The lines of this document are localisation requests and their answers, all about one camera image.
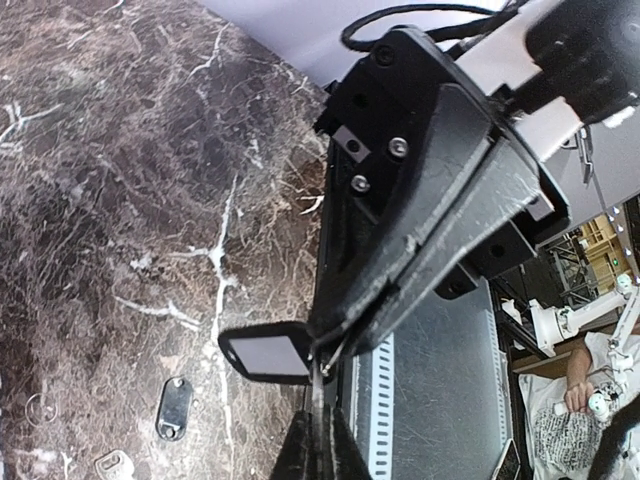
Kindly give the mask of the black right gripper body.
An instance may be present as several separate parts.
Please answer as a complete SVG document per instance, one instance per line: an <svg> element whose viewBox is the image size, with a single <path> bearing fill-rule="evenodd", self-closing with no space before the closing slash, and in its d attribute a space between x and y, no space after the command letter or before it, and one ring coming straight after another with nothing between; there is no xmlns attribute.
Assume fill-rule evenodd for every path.
<svg viewBox="0 0 640 480"><path fill-rule="evenodd" d="M565 196L498 104L429 37L411 27L395 28L336 86L315 125L330 136L332 154L330 260L318 296L326 279L340 273L373 233L403 161L429 126L443 84L460 86L488 117L488 152L504 140L537 163L541 195L526 207L527 216L516 218L533 235L535 250L569 225Z"/></svg>

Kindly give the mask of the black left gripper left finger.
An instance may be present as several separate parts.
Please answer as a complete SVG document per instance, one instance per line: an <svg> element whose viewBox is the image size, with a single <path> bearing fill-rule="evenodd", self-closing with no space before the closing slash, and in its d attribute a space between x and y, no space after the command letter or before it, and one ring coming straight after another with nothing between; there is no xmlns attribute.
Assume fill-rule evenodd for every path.
<svg viewBox="0 0 640 480"><path fill-rule="evenodd" d="M312 415L297 411L289 425L270 480L313 480L317 458L312 438Z"/></svg>

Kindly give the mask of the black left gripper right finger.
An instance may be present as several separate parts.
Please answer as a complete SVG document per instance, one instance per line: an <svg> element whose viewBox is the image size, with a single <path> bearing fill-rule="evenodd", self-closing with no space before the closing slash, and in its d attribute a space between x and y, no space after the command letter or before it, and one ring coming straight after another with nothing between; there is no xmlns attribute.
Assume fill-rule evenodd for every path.
<svg viewBox="0 0 640 480"><path fill-rule="evenodd" d="M366 480L366 462L341 409L325 405L319 424L319 478Z"/></svg>

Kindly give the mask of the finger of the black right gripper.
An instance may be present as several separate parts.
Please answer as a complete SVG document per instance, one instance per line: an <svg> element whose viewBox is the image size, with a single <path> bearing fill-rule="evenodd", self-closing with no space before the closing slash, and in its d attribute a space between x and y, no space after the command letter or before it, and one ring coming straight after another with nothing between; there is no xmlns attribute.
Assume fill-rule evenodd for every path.
<svg viewBox="0 0 640 480"><path fill-rule="evenodd" d="M377 347L438 287L460 296L479 277L491 279L532 257L536 241L516 218L527 216L540 195L537 163L499 141L389 292L364 311L347 355Z"/></svg>
<svg viewBox="0 0 640 480"><path fill-rule="evenodd" d="M438 219L477 173L488 152L490 121L460 86L443 84L429 126L409 150L383 215L366 244L326 279L309 324L317 338L356 331L412 261Z"/></svg>

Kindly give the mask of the key with black head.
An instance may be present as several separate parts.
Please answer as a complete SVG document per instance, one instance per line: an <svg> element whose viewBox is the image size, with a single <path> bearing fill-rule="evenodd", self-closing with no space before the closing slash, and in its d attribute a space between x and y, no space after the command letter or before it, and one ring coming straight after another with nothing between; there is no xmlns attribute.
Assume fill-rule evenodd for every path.
<svg viewBox="0 0 640 480"><path fill-rule="evenodd" d="M162 440L176 442L185 436L192 397L193 387L186 378L173 377L165 383L155 421Z"/></svg>

